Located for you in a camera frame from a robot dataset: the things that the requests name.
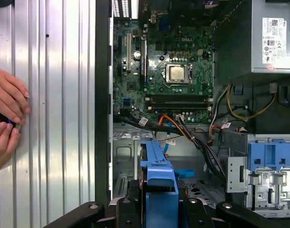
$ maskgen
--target blue tab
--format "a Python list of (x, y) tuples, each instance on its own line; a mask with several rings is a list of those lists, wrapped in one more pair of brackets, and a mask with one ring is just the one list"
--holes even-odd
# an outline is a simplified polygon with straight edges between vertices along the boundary
[[(147, 169), (147, 185), (159, 190), (146, 193), (146, 228), (178, 228), (179, 191), (174, 168), (156, 139), (142, 140), (141, 144), (147, 153), (147, 160), (140, 162)], [(161, 192), (159, 187), (169, 188)]]
[(190, 169), (181, 169), (181, 170), (175, 170), (174, 174), (176, 175), (176, 178), (178, 180), (186, 179), (186, 178), (193, 178), (194, 177), (194, 170)]

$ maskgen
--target green motherboard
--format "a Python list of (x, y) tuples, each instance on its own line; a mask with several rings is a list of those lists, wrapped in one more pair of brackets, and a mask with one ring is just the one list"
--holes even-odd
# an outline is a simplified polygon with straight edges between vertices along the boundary
[[(142, 36), (146, 38), (145, 66)], [(208, 124), (213, 97), (213, 29), (160, 31), (150, 24), (144, 32), (137, 21), (115, 22), (113, 97), (115, 114), (129, 106), (138, 119), (156, 122), (160, 114), (183, 115), (187, 124)]]

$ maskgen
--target ribbed metal panel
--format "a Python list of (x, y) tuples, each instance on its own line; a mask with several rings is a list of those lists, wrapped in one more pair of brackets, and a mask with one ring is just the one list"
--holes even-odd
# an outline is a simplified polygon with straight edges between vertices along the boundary
[(0, 9), (0, 68), (29, 87), (32, 114), (0, 171), (0, 228), (39, 228), (95, 197), (95, 0)]

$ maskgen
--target hand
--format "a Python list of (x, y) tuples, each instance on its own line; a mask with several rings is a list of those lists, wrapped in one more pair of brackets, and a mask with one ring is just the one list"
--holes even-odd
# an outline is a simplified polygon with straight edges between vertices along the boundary
[(25, 124), (24, 113), (31, 112), (25, 84), (13, 75), (0, 69), (0, 113), (17, 124)]
[(18, 129), (12, 128), (10, 123), (0, 123), (0, 169), (10, 160), (20, 139)]

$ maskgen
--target dell logo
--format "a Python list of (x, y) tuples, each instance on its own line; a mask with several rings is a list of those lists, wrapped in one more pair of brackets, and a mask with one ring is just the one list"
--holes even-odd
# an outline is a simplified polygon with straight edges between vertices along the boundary
[(192, 38), (182, 38), (183, 42), (192, 42), (193, 39)]

